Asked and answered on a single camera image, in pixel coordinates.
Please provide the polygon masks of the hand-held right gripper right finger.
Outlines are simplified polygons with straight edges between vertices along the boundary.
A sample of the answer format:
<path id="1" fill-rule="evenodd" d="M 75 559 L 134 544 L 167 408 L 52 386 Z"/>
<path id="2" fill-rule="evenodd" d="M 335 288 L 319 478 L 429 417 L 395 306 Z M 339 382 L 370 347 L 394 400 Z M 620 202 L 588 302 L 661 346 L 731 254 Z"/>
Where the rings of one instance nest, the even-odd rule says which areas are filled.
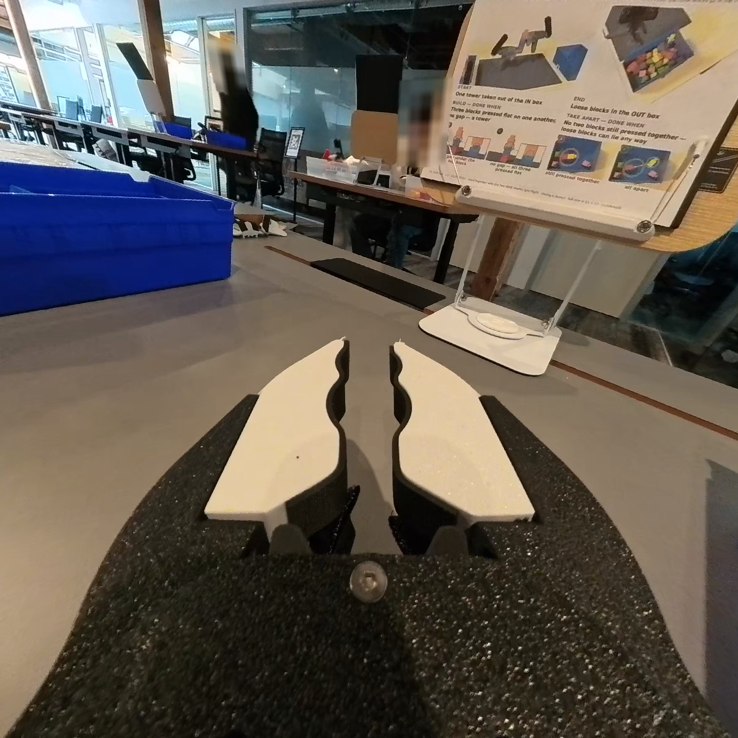
<path id="1" fill-rule="evenodd" d="M 439 529 L 532 522 L 536 512 L 483 396 L 407 343 L 390 346 L 394 530 L 430 545 Z"/>

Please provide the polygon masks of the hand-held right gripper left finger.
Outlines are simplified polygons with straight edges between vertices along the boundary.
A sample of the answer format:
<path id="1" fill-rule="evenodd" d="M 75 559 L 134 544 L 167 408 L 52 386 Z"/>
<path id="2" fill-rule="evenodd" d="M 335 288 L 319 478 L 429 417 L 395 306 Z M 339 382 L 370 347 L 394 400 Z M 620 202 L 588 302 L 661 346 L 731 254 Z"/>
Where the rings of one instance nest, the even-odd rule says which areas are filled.
<path id="1" fill-rule="evenodd" d="M 346 412 L 350 345 L 330 341 L 257 395 L 213 492 L 208 520 L 281 525 L 319 539 L 347 511 Z"/>

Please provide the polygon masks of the blue plastic bin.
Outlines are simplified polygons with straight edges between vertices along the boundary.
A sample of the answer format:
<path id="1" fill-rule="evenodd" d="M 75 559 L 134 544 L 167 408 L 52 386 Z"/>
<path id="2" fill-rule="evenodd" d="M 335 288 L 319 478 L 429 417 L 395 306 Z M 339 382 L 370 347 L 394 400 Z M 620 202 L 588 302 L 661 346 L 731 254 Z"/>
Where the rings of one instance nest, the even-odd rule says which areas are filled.
<path id="1" fill-rule="evenodd" d="M 234 208 L 156 177 L 3 161 L 1 315 L 227 280 Z"/>

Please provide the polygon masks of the white document stand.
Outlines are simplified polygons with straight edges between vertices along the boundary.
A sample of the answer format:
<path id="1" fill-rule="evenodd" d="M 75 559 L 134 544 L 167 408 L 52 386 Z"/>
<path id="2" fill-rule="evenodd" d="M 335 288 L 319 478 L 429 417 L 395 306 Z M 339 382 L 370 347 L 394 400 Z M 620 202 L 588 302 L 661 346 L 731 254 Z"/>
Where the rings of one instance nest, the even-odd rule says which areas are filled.
<path id="1" fill-rule="evenodd" d="M 456 41 L 444 80 L 444 91 L 449 79 L 449 69 L 455 64 L 460 34 L 464 32 L 468 14 L 469 12 L 462 23 Z M 434 124 L 430 139 L 432 146 L 430 165 L 435 150 L 435 135 L 440 132 L 439 125 L 443 112 L 444 92 L 440 119 Z M 736 146 L 736 120 L 719 147 L 723 144 Z M 715 150 L 708 156 L 708 164 Z M 697 181 L 698 185 L 706 168 Z M 500 203 L 481 197 L 477 189 L 471 192 L 467 186 L 450 185 L 429 179 L 423 174 L 422 178 L 424 182 L 433 181 L 439 185 L 454 188 L 455 204 L 473 213 L 506 218 L 526 225 L 541 226 L 560 233 L 593 239 L 592 250 L 587 255 L 553 317 L 546 320 L 536 319 L 511 309 L 485 303 L 479 298 L 468 295 L 464 289 L 464 281 L 472 260 L 472 256 L 469 255 L 453 302 L 450 306 L 421 320 L 419 324 L 421 330 L 431 337 L 441 339 L 482 359 L 527 376 L 539 376 L 544 374 L 548 368 L 561 337 L 561 331 L 557 327 L 558 321 L 571 301 L 593 257 L 605 244 L 617 244 L 667 254 L 683 253 L 713 241 L 736 223 L 736 181 L 728 184 L 724 193 L 705 193 L 697 190 L 679 226 L 663 228 L 654 227 L 648 221 L 632 225 L 614 225 L 599 224 L 572 216 L 555 217 L 553 222 L 548 222 L 542 219 L 542 212 L 538 210 L 533 213 L 521 209 L 508 211 L 502 209 Z"/>

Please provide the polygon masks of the black rectangular mat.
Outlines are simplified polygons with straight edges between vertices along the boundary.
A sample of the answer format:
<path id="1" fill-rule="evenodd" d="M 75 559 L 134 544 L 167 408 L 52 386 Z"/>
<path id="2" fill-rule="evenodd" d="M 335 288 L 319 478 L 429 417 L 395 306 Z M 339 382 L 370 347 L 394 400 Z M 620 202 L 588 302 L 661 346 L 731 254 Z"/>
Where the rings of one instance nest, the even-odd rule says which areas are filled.
<path id="1" fill-rule="evenodd" d="M 423 286 L 345 258 L 312 261 L 310 266 L 320 272 L 419 311 L 429 309 L 429 307 L 445 299 L 442 294 Z"/>

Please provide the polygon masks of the white plastic pieces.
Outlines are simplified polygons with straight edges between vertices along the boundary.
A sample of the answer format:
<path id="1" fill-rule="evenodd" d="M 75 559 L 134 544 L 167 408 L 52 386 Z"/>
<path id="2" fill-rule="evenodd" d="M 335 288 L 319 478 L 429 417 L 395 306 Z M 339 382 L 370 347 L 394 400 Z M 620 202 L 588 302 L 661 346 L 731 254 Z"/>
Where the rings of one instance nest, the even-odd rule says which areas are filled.
<path id="1" fill-rule="evenodd" d="M 235 238 L 286 237 L 289 230 L 270 215 L 261 213 L 236 213 L 233 225 Z"/>

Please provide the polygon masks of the wooden desk with black legs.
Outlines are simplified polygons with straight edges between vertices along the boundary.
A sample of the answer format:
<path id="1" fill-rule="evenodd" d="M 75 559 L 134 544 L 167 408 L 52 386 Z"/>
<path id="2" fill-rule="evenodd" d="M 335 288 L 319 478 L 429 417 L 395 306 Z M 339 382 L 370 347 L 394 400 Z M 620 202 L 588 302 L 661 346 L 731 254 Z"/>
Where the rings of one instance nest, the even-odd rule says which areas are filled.
<path id="1" fill-rule="evenodd" d="M 393 189 L 329 180 L 301 172 L 292 173 L 292 177 L 306 185 L 308 200 L 321 201 L 326 206 L 322 228 L 322 241 L 325 244 L 334 243 L 337 208 L 395 218 L 401 223 L 414 225 L 419 225 L 423 218 L 431 216 L 446 220 L 447 232 L 441 243 L 432 278 L 438 284 L 445 282 L 459 226 L 470 224 L 479 218 L 478 213 L 457 204 L 411 198 Z"/>

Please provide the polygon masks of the clear plastic box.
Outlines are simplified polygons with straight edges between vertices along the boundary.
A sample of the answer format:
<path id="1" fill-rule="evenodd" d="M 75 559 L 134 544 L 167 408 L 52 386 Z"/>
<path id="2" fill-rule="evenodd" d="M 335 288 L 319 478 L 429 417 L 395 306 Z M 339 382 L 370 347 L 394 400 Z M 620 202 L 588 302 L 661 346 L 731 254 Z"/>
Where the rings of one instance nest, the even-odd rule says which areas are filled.
<path id="1" fill-rule="evenodd" d="M 306 157 L 306 174 L 320 179 L 354 183 L 360 168 L 360 164 L 355 162 Z"/>

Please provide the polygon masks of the black office chair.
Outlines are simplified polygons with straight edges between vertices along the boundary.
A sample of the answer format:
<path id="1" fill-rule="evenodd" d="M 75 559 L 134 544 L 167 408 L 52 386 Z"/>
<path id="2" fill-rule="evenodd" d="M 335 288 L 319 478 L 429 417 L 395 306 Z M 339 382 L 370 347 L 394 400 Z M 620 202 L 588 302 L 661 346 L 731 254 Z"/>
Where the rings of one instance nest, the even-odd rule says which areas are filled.
<path id="1" fill-rule="evenodd" d="M 256 153 L 255 172 L 262 197 L 279 197 L 284 193 L 283 160 L 286 133 L 261 128 Z"/>

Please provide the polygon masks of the dark grey mat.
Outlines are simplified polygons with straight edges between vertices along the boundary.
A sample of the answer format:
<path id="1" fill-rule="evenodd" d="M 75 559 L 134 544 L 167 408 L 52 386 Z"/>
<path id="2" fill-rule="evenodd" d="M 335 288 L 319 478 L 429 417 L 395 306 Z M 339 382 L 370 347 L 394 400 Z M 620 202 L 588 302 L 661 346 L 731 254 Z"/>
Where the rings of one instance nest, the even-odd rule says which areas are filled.
<path id="1" fill-rule="evenodd" d="M 736 707 L 737 475 L 708 462 L 706 484 L 706 677 L 715 703 Z"/>

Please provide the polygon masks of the tan rounded board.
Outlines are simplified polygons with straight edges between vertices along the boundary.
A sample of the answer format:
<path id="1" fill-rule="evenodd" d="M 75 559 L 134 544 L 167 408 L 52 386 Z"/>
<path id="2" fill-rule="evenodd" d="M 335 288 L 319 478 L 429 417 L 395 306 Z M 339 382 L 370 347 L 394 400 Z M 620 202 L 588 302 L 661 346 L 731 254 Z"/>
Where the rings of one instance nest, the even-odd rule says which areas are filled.
<path id="1" fill-rule="evenodd" d="M 394 165 L 398 160 L 398 114 L 355 110 L 351 117 L 350 140 L 354 158 Z"/>

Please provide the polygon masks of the long wooden table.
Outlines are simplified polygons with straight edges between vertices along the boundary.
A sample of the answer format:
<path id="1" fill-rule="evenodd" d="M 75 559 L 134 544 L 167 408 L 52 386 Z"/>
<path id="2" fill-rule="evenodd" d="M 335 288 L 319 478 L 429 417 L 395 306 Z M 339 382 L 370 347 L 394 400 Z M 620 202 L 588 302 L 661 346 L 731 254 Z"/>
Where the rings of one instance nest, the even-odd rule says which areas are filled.
<path id="1" fill-rule="evenodd" d="M 30 127 L 42 144 L 53 143 L 56 147 L 62 147 L 65 139 L 69 138 L 72 143 L 80 144 L 85 151 L 93 153 L 94 144 L 105 140 L 114 146 L 116 158 L 122 164 L 130 164 L 132 149 L 154 151 L 166 161 L 175 157 L 182 160 L 204 160 L 208 156 L 227 164 L 269 160 L 263 151 L 231 149 L 158 131 L 118 128 L 88 120 L 70 120 L 39 108 L 5 101 L 1 103 L 1 110 L 2 116 L 14 126 Z"/>

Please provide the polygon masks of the printed instruction sheet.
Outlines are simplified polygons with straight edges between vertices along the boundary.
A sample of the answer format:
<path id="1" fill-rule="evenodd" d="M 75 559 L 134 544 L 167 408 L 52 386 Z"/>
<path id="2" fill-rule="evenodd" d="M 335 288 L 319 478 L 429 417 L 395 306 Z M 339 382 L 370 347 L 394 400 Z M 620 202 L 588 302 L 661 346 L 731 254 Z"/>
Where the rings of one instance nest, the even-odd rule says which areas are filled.
<path id="1" fill-rule="evenodd" d="M 422 173 L 548 222 L 679 226 L 736 63 L 736 2 L 475 2 Z"/>

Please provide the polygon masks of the black card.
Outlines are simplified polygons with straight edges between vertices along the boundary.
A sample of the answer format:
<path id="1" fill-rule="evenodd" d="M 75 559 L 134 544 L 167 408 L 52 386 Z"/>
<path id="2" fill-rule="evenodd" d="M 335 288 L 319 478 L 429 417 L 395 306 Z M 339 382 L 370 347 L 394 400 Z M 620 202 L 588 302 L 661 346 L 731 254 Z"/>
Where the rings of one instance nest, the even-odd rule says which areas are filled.
<path id="1" fill-rule="evenodd" d="M 698 190 L 705 193 L 724 193 L 736 170 L 737 147 L 719 147 L 700 180 Z"/>

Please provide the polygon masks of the wooden post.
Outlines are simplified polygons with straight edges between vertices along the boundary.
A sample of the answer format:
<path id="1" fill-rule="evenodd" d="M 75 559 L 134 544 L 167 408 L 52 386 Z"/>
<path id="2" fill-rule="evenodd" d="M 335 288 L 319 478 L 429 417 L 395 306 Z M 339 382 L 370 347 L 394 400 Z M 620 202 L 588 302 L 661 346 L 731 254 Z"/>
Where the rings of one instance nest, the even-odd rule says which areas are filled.
<path id="1" fill-rule="evenodd" d="M 519 240 L 522 223 L 506 218 L 497 218 L 485 245 L 470 294 L 474 298 L 492 301 L 503 280 L 505 265 Z"/>

